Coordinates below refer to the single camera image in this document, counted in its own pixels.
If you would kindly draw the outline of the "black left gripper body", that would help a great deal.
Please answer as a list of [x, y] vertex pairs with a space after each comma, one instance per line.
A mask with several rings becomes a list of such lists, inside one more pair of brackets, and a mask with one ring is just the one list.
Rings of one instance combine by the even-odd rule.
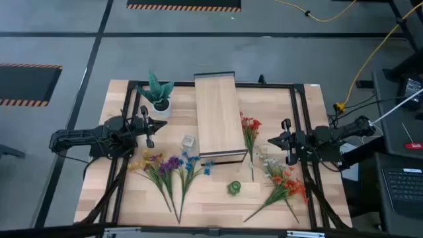
[[150, 124], [150, 117], [146, 106], [140, 107], [141, 117], [134, 116], [133, 124], [135, 125], [135, 132], [137, 135], [146, 135], [146, 144], [148, 148], [154, 148], [155, 144], [151, 139], [153, 135], [153, 127]]

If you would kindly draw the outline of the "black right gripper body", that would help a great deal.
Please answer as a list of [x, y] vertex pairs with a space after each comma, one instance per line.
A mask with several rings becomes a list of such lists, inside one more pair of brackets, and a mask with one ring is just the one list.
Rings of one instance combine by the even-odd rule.
[[284, 130], [282, 133], [283, 150], [288, 151], [286, 163], [288, 165], [295, 165], [302, 157], [304, 157], [306, 136], [304, 131], [301, 130], [299, 132], [291, 133], [290, 128], [291, 120], [286, 118], [282, 121], [282, 129]]

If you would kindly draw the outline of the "yellow and purple flower bunch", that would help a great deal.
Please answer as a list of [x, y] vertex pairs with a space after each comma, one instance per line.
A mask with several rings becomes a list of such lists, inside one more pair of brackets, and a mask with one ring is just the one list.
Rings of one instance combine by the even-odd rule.
[[142, 169], [148, 171], [150, 169], [157, 169], [161, 166], [165, 158], [163, 152], [158, 154], [152, 154], [150, 151], [145, 150], [142, 155], [143, 161], [141, 162]]

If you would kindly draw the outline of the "red flower bunch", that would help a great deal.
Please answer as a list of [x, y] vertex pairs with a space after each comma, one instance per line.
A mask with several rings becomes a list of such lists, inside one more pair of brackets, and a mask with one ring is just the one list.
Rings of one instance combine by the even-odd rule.
[[253, 151], [254, 151], [254, 143], [258, 136], [258, 129], [262, 125], [262, 123], [252, 117], [247, 117], [243, 114], [243, 112], [239, 112], [240, 119], [241, 119], [241, 126], [243, 130], [243, 137], [245, 141], [245, 146], [248, 151], [249, 155], [249, 162], [250, 162], [250, 171], [252, 181], [254, 181], [254, 169], [253, 169]]

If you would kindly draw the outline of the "orange flower bunch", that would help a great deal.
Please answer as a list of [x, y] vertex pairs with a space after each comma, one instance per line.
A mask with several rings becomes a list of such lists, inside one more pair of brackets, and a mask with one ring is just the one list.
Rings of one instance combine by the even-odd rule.
[[277, 169], [271, 169], [270, 167], [267, 168], [266, 176], [271, 180], [273, 189], [270, 193], [270, 195], [265, 199], [264, 203], [255, 211], [253, 212], [249, 217], [244, 219], [244, 223], [247, 222], [250, 218], [255, 216], [258, 212], [263, 210], [264, 208], [279, 202], [284, 201], [289, 208], [289, 211], [293, 215], [294, 219], [297, 223], [299, 223], [299, 220], [289, 204], [288, 200], [292, 196], [301, 196], [303, 201], [308, 204], [309, 199], [306, 195], [306, 188], [305, 185], [299, 180], [299, 179], [292, 179], [291, 178], [291, 172], [293, 171], [293, 168], [277, 168]]

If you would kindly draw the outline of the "blue flower bunch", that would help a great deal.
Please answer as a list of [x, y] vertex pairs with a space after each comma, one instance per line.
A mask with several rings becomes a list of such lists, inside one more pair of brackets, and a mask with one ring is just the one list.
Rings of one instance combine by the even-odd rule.
[[178, 223], [181, 223], [182, 221], [182, 213], [186, 194], [189, 191], [192, 182], [201, 173], [210, 175], [211, 168], [215, 165], [213, 161], [209, 161], [206, 162], [203, 167], [200, 167], [198, 170], [196, 170], [196, 164], [199, 163], [201, 159], [199, 156], [190, 156], [189, 153], [184, 150], [182, 150], [181, 156], [182, 159], [179, 159], [180, 167], [178, 168], [178, 175], [181, 180], [182, 196], [178, 215]]

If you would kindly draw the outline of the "green glass vase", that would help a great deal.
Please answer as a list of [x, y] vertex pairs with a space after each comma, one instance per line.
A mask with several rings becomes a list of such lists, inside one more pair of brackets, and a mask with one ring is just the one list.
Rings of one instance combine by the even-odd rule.
[[241, 183], [239, 181], [233, 181], [227, 185], [227, 191], [230, 195], [236, 196], [241, 191]]

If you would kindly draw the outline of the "green plant in white pot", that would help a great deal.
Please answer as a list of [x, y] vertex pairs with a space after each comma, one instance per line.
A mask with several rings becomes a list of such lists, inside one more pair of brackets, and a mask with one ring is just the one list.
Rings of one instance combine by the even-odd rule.
[[155, 111], [161, 114], [170, 114], [170, 97], [174, 89], [174, 81], [160, 84], [156, 75], [152, 71], [149, 71], [148, 85], [148, 90], [143, 89], [142, 86], [137, 86], [137, 92], [153, 105]]

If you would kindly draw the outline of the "dark grey desk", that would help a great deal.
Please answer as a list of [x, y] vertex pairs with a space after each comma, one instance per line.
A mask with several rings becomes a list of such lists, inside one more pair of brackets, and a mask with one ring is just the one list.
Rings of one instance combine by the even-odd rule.
[[387, 69], [373, 72], [373, 83], [385, 147], [388, 153], [423, 159], [423, 149], [407, 149], [406, 143], [423, 143], [423, 105], [418, 110], [399, 106], [400, 79], [392, 80]]
[[382, 169], [422, 169], [423, 159], [388, 153], [383, 139], [375, 139], [345, 155], [349, 166], [358, 166], [358, 180], [344, 181], [344, 190], [352, 217], [377, 212], [381, 230], [390, 235], [423, 238], [423, 220], [396, 214], [390, 204]]

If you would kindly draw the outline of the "black laptop keyboard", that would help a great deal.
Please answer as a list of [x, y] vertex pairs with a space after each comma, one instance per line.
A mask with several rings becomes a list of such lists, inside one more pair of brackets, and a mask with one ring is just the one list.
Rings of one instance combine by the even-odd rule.
[[387, 168], [382, 175], [393, 211], [423, 220], [423, 170]]

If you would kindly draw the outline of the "black mat with hazard stripes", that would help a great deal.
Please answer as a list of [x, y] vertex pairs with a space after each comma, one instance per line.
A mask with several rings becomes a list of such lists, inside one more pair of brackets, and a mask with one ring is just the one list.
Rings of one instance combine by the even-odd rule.
[[48, 106], [62, 71], [62, 65], [0, 63], [0, 106]]
[[127, 0], [127, 9], [241, 12], [241, 0]]

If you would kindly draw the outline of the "black device with screen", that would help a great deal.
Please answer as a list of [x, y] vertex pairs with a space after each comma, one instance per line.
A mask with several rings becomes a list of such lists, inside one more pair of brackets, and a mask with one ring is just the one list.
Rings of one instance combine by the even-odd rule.
[[[398, 103], [401, 103], [409, 96], [412, 96], [414, 93], [417, 93], [419, 90], [423, 89], [423, 80], [418, 75], [409, 74], [405, 75], [400, 80], [398, 96], [400, 99]], [[405, 102], [402, 107], [408, 110], [418, 110], [423, 105], [423, 92], [419, 95], [416, 95], [409, 101]]]

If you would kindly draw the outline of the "black crossbar with silver brackets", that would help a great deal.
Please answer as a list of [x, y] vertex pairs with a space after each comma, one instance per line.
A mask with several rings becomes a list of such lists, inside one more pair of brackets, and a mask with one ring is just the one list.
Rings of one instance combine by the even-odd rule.
[[115, 223], [73, 224], [55, 227], [41, 227], [0, 231], [0, 238], [84, 238], [104, 233], [117, 234], [121, 232], [139, 233], [189, 233], [192, 235], [277, 235], [280, 237], [310, 237], [310, 238], [415, 238], [404, 235], [386, 233], [369, 233], [353, 229], [317, 228], [312, 230], [294, 229], [249, 229], [249, 228], [211, 228], [211, 227], [119, 227]]

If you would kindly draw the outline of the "black metal table frame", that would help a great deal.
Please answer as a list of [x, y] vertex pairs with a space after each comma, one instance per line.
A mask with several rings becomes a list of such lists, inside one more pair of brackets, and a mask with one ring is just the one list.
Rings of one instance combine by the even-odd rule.
[[[128, 85], [135, 81], [111, 80], [104, 100], [100, 123], [119, 115], [123, 108]], [[196, 136], [198, 147], [198, 127], [194, 82], [181, 82], [173, 90], [173, 112], [168, 124], [154, 136], [155, 148], [151, 153], [164, 152], [167, 157], [180, 154], [181, 141], [185, 135]], [[284, 118], [290, 118], [295, 130], [293, 108], [288, 84], [237, 83], [237, 96], [240, 111], [248, 117], [259, 120], [257, 143], [263, 153], [269, 157], [285, 160], [286, 152], [271, 145], [267, 139], [282, 133], [280, 126]], [[320, 85], [297, 85], [304, 87], [305, 99], [311, 119], [311, 126], [327, 125], [327, 116], [323, 104]], [[252, 181], [250, 159], [243, 163], [216, 165], [211, 168], [211, 175], [198, 175], [189, 188], [184, 201], [182, 219], [177, 223], [174, 212], [170, 213], [162, 194], [150, 180], [139, 172], [126, 175], [122, 201], [120, 203], [118, 225], [130, 227], [210, 227], [239, 229], [310, 229], [308, 207], [302, 197], [294, 196], [288, 200], [299, 223], [284, 201], [276, 202], [250, 218], [269, 196], [272, 186], [262, 169], [254, 167]], [[104, 194], [111, 160], [100, 158], [91, 164], [85, 174], [82, 191], [75, 211], [74, 221], [86, 218]], [[346, 202], [341, 173], [332, 172], [319, 163], [323, 193], [334, 212], [348, 226], [352, 220]], [[237, 180], [241, 183], [241, 192], [232, 196], [227, 192], [227, 185]]]

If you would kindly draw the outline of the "wooden shelf with black frame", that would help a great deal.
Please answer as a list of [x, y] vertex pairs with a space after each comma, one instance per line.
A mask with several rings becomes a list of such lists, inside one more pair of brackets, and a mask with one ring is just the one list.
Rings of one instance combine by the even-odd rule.
[[202, 164], [241, 163], [247, 155], [233, 71], [194, 76]]

